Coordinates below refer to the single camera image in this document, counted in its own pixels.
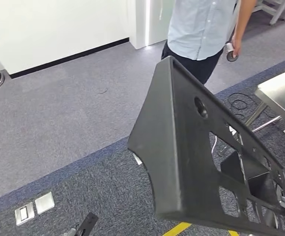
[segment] blue carpet stripe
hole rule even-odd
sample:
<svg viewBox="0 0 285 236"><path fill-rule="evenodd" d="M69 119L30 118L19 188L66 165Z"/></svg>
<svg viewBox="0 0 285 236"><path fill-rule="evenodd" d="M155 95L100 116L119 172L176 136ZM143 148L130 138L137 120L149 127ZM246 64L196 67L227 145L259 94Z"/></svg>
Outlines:
<svg viewBox="0 0 285 236"><path fill-rule="evenodd" d="M240 83L219 92L216 94L216 97L220 100L223 100L234 92L240 91L246 87L255 86L283 72L285 72L285 61L252 76ZM57 183L63 181L72 175L80 172L82 169L87 168L90 165L94 165L102 158L109 156L114 152L118 152L118 150L124 150L124 148L126 148L127 140L127 137L121 139L109 146L94 152L88 156L72 162L45 177L2 196L0 197L0 212L16 205L17 203L24 201L32 196L35 196L49 189Z"/></svg>

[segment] gray carpet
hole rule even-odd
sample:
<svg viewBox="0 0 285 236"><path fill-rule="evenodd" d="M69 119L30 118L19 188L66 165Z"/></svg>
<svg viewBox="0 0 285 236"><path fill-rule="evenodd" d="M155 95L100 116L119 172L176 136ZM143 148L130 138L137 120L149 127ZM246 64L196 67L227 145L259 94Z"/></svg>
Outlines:
<svg viewBox="0 0 285 236"><path fill-rule="evenodd" d="M240 59L222 56L207 83L213 93L285 60L285 22L256 12ZM8 79L0 87L0 196L129 135L163 43L126 43Z"/></svg>
<svg viewBox="0 0 285 236"><path fill-rule="evenodd" d="M257 84L285 71L285 62L272 67L236 86L219 93L217 97L230 107L228 97L240 91L259 101L253 95ZM240 118L247 118L256 108L250 98L240 95L248 106L244 110L231 108ZM274 116L266 111L254 126ZM257 133L270 151L285 166L285 122L280 121ZM217 143L215 153L222 148ZM17 227L14 210L52 191L55 208ZM231 199L222 199L231 203ZM99 217L91 235L94 236L159 236L175 226L155 218L148 175L126 148L126 138L90 156L75 161L48 176L26 185L0 198L0 236L57 236L81 222L88 212ZM191 226L184 236L227 236L227 231Z"/></svg>

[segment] black plastic panel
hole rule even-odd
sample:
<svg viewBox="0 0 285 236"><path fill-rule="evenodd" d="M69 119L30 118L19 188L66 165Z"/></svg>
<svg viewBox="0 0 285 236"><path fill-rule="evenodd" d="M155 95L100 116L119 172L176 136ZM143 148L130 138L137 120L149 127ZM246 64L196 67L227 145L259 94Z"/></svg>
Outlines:
<svg viewBox="0 0 285 236"><path fill-rule="evenodd" d="M237 130L241 142L234 139L228 126ZM237 151L223 161L221 172L213 160L210 132ZM159 217L258 236L285 236L282 227L274 229L268 223L271 216L274 219L269 212L285 219L274 185L275 181L281 186L285 195L283 167L173 57L157 65L128 148L149 172ZM225 213L221 187L234 194L238 217ZM259 223L249 220L247 200L253 203ZM263 214L262 207L267 213Z"/></svg>

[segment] person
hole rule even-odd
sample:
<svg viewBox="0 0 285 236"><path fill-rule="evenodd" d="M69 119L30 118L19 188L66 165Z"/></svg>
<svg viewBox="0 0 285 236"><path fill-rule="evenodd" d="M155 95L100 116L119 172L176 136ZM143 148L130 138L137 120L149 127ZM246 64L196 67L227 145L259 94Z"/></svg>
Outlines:
<svg viewBox="0 0 285 236"><path fill-rule="evenodd" d="M176 0L161 59L173 56L205 84L223 51L236 0ZM241 0L232 37L233 55L240 54L242 37L256 0Z"/></svg>

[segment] metal floor plate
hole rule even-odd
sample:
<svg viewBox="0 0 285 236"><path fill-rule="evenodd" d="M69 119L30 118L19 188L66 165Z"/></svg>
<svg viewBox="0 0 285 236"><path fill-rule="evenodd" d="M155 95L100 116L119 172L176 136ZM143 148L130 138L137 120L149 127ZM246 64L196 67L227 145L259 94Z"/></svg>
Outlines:
<svg viewBox="0 0 285 236"><path fill-rule="evenodd" d="M15 210L16 225L22 225L35 216L32 202Z"/></svg>
<svg viewBox="0 0 285 236"><path fill-rule="evenodd" d="M39 197L36 199L35 203L36 211L39 215L52 209L55 206L51 192Z"/></svg>

